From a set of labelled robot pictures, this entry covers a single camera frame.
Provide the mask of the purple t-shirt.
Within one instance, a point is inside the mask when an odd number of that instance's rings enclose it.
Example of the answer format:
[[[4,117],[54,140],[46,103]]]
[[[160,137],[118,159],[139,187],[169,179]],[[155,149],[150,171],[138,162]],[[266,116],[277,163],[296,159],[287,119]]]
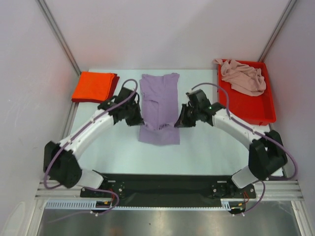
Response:
[[[140,142],[156,146],[180,144],[180,131],[175,127],[179,115],[179,78],[178,73],[142,75],[141,112],[145,124],[140,127]]]

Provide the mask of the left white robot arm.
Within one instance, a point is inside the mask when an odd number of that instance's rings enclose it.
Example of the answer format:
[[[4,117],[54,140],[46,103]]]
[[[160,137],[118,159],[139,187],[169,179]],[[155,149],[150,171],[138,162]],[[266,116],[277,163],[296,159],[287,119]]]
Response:
[[[143,125],[139,94],[122,87],[118,95],[103,101],[94,114],[77,131],[58,143],[48,142],[44,148],[45,177],[56,180],[68,189],[78,185],[89,187],[98,197],[108,192],[102,174],[82,169],[78,163],[87,147],[105,130],[125,120],[128,126]]]

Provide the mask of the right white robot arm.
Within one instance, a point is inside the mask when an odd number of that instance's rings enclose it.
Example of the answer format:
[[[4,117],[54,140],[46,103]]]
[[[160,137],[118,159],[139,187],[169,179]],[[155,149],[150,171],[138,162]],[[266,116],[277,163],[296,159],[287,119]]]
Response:
[[[218,128],[240,142],[249,151],[248,164],[231,176],[227,192],[239,197],[245,187],[259,180],[266,180],[287,163],[280,134],[271,130],[263,132],[251,128],[247,122],[234,116],[219,102],[211,103],[204,91],[186,93],[188,103],[182,104],[175,127],[194,127],[197,121]]]

